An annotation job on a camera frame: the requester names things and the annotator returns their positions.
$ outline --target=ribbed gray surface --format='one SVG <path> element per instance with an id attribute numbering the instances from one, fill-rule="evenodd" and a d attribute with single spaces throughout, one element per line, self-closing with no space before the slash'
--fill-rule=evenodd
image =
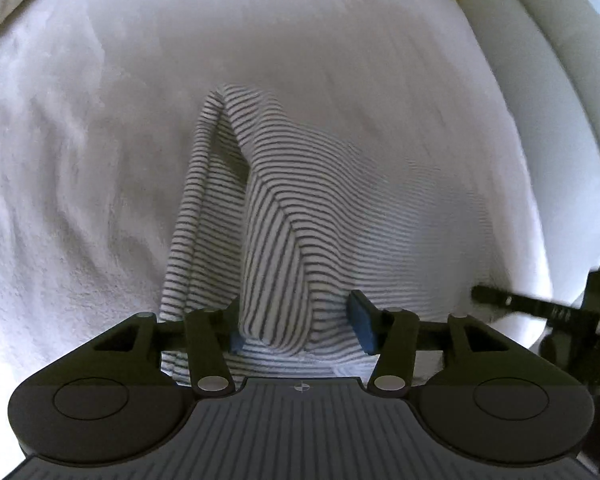
<path id="1" fill-rule="evenodd" d="M 32 458 L 13 480 L 592 480 L 572 459 L 494 467 L 455 455 L 420 427 L 401 400 L 365 393 L 354 379 L 250 379 L 237 395 L 204 400 L 154 452 L 104 468 Z"/>

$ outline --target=striped towel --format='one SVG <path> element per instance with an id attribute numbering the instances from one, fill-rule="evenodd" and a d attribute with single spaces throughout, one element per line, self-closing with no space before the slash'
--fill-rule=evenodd
<path id="1" fill-rule="evenodd" d="M 480 197 L 404 161 L 389 182 L 354 146 L 295 124 L 267 92 L 225 86 L 205 102 L 171 244 L 161 320 L 240 296 L 245 376 L 360 376 L 364 354 L 345 300 L 423 320 L 466 313 L 470 288 L 504 275 Z M 162 369 L 188 382 L 186 355 Z"/>

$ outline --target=white bedsheet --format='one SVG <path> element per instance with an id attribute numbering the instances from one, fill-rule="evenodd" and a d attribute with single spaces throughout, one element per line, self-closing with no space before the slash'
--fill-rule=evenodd
<path id="1" fill-rule="evenodd" d="M 392 179 L 406 153 L 457 175 L 487 199 L 506 281 L 551 294 L 516 128 L 453 0 L 32 0 L 6 25 L 0 413 L 17 381 L 157 311 L 190 135 L 225 82 L 275 91 Z M 526 345 L 544 327 L 499 323 Z"/>

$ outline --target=gray and white stripes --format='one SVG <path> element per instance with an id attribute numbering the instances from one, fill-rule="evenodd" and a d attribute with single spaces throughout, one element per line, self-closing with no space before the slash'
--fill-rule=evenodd
<path id="1" fill-rule="evenodd" d="M 389 182 L 355 147 L 294 124 L 268 93 L 226 86 L 196 128 L 160 318 L 240 295 L 248 344 L 232 373 L 360 375 L 375 362 L 346 321 L 361 289 L 379 308 L 444 320 L 470 287 L 506 275 L 480 197 L 405 160 Z M 163 370 L 186 382 L 186 356 Z"/>

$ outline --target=white cushion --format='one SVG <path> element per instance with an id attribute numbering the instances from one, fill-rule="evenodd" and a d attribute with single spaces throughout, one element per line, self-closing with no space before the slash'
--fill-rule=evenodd
<path id="1" fill-rule="evenodd" d="M 539 0 L 545 7 L 557 2 Z M 462 0 L 516 120 L 538 201 L 554 299 L 600 265 L 600 150 L 568 74 L 519 0 Z"/>

